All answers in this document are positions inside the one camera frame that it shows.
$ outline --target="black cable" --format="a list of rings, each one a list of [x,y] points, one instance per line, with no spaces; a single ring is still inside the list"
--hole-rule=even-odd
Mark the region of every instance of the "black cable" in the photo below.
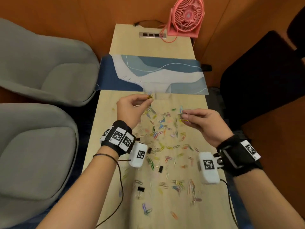
[[[134,25],[134,26],[137,26],[137,25],[139,25],[141,22],[147,22],[147,21],[156,21],[156,22],[158,22],[158,23],[162,23],[162,24],[166,25],[165,23],[163,23],[162,21],[159,21],[159,20],[157,20],[157,19],[142,20],[142,21],[139,21],[139,22],[134,23],[133,25]]]
[[[234,223],[235,223],[235,225],[236,225],[237,228],[238,228],[238,224],[237,224],[237,221],[236,221],[236,219],[235,219],[235,217],[234,217],[233,210],[232,210],[231,199],[230,199],[230,192],[229,192],[229,185],[228,185],[228,183],[227,183],[225,180],[223,180],[223,179],[221,179],[221,178],[220,178],[220,181],[223,181],[223,182],[227,185],[228,197],[229,197],[229,205],[230,205],[231,214],[232,214]]]
[[[116,160],[115,158],[111,157],[110,155],[108,155],[108,154],[94,154],[92,158],[94,158],[94,157],[97,156],[97,155],[104,155],[104,156],[110,157],[112,160],[114,160],[114,161],[116,162],[117,166],[119,167],[120,182],[121,182],[121,188],[122,188],[122,200],[121,200],[119,206],[116,208],[116,210],[107,218],[107,219],[109,219],[112,215],[114,215],[114,213],[115,213],[115,212],[117,211],[117,209],[120,207],[120,205],[121,205],[122,202],[123,202],[123,198],[124,198],[124,190],[123,190],[123,183],[122,183],[121,168],[120,168],[119,163],[117,162],[117,160]],[[107,219],[105,219],[104,221],[102,221],[101,223],[99,223],[95,228],[97,228],[99,225],[101,225],[102,223],[104,223],[105,221],[107,221]]]

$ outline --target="gray chair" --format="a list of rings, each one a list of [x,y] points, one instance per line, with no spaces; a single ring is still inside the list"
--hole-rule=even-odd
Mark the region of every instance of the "gray chair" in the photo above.
[[[86,43],[37,35],[0,19],[0,86],[41,102],[83,106],[94,95],[99,62]]]
[[[0,104],[0,228],[47,209],[74,165],[78,130],[48,104]]]

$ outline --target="forearm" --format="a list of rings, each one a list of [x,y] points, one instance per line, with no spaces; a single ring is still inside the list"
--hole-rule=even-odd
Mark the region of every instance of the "forearm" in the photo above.
[[[117,153],[102,146],[104,153],[118,160]],[[37,227],[38,229],[95,228],[102,211],[116,163],[107,156],[96,156]]]
[[[235,177],[234,182],[255,228],[305,228],[301,216],[264,171],[254,169]]]

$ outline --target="wooden table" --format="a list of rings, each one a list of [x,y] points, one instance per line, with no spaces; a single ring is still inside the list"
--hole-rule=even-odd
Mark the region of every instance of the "wooden table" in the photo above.
[[[156,33],[159,31],[158,29],[142,28],[141,26],[134,27],[132,25],[117,24],[110,54],[195,59],[189,38],[178,37],[174,43],[164,43],[161,39],[155,38],[139,38],[139,32]],[[101,135],[116,120],[116,102],[122,96],[134,93],[136,92],[101,90],[83,170],[99,149]],[[170,112],[172,117],[179,113],[180,106],[183,106],[184,109],[207,108],[207,103],[202,95],[170,94],[168,99],[157,99],[152,104],[152,108],[157,113]],[[152,125],[149,125],[147,116],[143,115],[142,118],[141,125],[134,131],[152,128]],[[196,147],[199,151],[216,152],[215,148],[210,146],[198,131],[186,126],[180,126],[180,124],[178,131],[186,133],[184,141],[172,138],[170,131],[165,136],[160,137],[160,140],[166,146],[174,146],[175,143],[181,145],[190,144],[192,148]],[[160,163],[157,160],[153,160],[155,163],[154,171],[152,171],[147,161],[144,161],[140,169],[130,167],[128,162],[121,162],[120,167],[124,176],[124,201],[118,211],[99,228],[236,228],[229,208],[226,185],[224,183],[218,185],[202,185],[200,183],[196,151],[191,151],[190,149],[183,151],[182,148],[177,151],[164,149],[162,153],[149,155],[151,158],[154,156],[160,157]],[[177,164],[174,166],[173,160],[165,164],[165,156],[176,158]],[[194,158],[193,166],[190,165],[189,156]],[[120,157],[120,159],[127,158],[127,154]],[[188,164],[188,168],[181,168],[185,164]],[[156,167],[159,165],[164,166],[162,173],[159,173]],[[225,179],[222,170],[219,170],[219,175],[222,179]],[[202,199],[202,202],[196,202],[194,205],[191,204],[192,196],[188,195],[187,191],[189,179],[192,179],[196,186],[196,197]],[[142,181],[142,186],[145,187],[140,199],[138,199],[139,192],[137,191],[139,184],[136,184],[135,180]],[[185,180],[186,190],[182,191],[180,196],[176,190],[171,188],[173,185],[171,180]],[[169,188],[163,189],[159,187],[160,182],[166,182]],[[120,181],[117,168],[109,187],[99,222],[106,219],[116,209],[121,200],[120,196]],[[153,209],[149,215],[144,215],[143,203]],[[178,219],[174,219],[170,213],[171,211],[178,216]]]

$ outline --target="pink fan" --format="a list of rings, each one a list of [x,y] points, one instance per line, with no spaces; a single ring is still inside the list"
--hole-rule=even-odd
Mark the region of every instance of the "pink fan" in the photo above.
[[[170,11],[167,34],[198,38],[203,17],[203,0],[177,0]]]

